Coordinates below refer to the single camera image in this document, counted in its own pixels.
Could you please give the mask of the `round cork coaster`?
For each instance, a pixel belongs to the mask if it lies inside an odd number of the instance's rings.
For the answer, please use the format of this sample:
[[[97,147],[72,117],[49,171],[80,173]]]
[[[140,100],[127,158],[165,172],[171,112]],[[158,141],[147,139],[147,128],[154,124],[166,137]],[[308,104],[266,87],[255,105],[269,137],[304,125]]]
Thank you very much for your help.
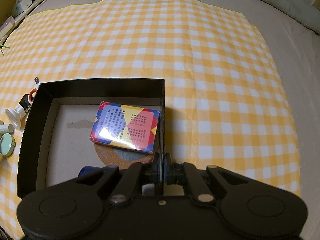
[[[153,154],[129,151],[122,148],[109,147],[94,144],[95,152],[105,165],[117,165],[120,170],[129,168],[133,163],[149,163],[153,160]]]

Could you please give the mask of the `mint green round compact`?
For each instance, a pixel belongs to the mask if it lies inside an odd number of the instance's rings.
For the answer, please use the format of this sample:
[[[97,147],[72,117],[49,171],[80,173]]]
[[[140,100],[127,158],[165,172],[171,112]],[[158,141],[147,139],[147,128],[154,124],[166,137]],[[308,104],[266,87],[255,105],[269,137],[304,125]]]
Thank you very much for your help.
[[[1,155],[3,155],[4,157],[9,157],[14,151],[15,146],[15,139],[10,133],[5,133],[2,135],[0,139]]]

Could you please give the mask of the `black smartwatch body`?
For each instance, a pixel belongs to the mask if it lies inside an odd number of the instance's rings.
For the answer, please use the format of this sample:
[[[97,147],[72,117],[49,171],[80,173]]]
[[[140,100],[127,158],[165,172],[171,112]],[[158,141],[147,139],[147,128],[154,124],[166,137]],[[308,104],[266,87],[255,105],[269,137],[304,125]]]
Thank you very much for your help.
[[[30,108],[31,108],[31,103],[28,100],[28,96],[29,96],[29,94],[24,94],[24,96],[19,101],[19,104],[22,106],[22,108],[24,109],[25,113],[28,113],[30,111]]]

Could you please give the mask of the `yellow checkered cloth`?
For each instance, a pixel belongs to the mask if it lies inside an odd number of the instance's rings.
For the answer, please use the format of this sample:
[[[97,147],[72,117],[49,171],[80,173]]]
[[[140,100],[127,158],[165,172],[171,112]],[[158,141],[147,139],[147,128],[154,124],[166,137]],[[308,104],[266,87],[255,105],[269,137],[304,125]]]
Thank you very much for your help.
[[[162,164],[169,152],[185,174],[167,185],[162,166],[163,195],[144,196],[148,163],[120,170],[97,156],[99,106],[61,105],[45,188],[17,195],[27,119],[1,161],[1,226],[12,238],[299,239],[308,210],[297,196],[295,124],[243,14],[196,0],[103,0],[31,15],[7,43],[1,109],[16,107],[35,77],[163,79]],[[78,177],[84,166],[101,171]]]

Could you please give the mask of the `grey bed sheet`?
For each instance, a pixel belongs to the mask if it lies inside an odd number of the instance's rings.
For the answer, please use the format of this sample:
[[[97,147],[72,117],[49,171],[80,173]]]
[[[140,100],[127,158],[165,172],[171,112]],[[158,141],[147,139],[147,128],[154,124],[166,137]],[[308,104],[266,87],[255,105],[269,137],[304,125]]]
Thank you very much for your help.
[[[101,0],[45,0],[35,12]],[[301,194],[308,206],[304,239],[319,239],[319,36],[260,0],[199,0],[243,13],[263,35],[283,81],[296,124]]]

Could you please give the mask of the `tissue box on shelf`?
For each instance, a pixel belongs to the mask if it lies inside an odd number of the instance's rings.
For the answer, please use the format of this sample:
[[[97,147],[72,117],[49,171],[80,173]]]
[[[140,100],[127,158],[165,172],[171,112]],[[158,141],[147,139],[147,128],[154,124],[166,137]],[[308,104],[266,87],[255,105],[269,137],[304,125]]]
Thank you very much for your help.
[[[32,3],[32,0],[17,0],[10,9],[11,16],[13,18],[17,17],[21,13],[25,12],[32,5]]]

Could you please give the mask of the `colourful card box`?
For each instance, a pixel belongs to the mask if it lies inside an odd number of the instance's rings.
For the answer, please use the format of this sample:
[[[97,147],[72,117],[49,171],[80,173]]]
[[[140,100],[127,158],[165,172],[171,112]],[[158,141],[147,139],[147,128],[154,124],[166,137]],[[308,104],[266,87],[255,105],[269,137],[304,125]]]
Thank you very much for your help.
[[[153,154],[160,111],[102,101],[90,133],[96,144]]]

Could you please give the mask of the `black cardboard box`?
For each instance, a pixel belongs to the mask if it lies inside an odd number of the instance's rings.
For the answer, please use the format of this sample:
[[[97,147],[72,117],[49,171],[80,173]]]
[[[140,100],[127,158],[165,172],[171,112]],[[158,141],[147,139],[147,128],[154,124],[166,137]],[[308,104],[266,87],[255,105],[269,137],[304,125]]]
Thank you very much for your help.
[[[161,111],[157,152],[164,153],[163,79],[103,78],[42,83],[29,112],[18,161],[17,195],[25,197],[46,186],[49,146],[61,105],[95,105],[101,101],[137,105]]]

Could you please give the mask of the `red white scissors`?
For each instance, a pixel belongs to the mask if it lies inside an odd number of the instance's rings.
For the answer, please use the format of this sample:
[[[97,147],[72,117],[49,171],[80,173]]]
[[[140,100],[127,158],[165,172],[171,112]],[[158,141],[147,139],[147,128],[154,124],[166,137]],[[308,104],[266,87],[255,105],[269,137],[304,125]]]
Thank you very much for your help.
[[[35,95],[36,95],[36,92],[40,86],[40,80],[38,77],[35,77],[34,79],[35,81],[35,85],[33,87],[33,89],[29,92],[28,94],[28,102],[32,105],[33,104],[33,101],[34,101],[34,98],[35,98]]]

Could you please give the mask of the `small white tube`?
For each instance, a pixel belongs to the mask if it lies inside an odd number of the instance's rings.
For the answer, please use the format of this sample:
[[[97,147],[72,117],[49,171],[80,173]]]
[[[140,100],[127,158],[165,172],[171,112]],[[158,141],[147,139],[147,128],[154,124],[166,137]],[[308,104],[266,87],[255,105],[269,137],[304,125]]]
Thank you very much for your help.
[[[14,126],[12,124],[2,124],[0,125],[0,133],[12,133],[14,131]]]

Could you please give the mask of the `purple flat box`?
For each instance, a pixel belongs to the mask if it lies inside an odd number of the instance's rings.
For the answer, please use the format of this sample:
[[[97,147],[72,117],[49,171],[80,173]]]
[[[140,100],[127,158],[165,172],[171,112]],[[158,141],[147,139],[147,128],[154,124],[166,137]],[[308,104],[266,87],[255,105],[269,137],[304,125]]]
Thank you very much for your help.
[[[0,38],[3,38],[15,25],[15,19],[10,16],[0,27]]]

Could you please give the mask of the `blue cylindrical bottle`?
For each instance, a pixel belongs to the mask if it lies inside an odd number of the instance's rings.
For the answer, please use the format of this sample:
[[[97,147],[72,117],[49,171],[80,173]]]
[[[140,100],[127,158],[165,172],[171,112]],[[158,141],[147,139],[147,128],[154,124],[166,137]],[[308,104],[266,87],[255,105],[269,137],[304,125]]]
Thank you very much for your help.
[[[94,166],[84,166],[79,174],[78,177],[83,177],[83,176],[91,176],[93,174],[96,174],[101,171],[101,167],[94,167]]]

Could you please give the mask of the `white suction cup knob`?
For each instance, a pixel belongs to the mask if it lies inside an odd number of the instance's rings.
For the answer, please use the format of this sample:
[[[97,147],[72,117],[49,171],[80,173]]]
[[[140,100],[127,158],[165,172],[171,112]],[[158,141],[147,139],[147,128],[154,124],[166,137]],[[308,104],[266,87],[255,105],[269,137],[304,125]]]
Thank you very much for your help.
[[[5,114],[16,129],[21,128],[21,120],[25,117],[26,112],[20,104],[15,108],[6,108]]]

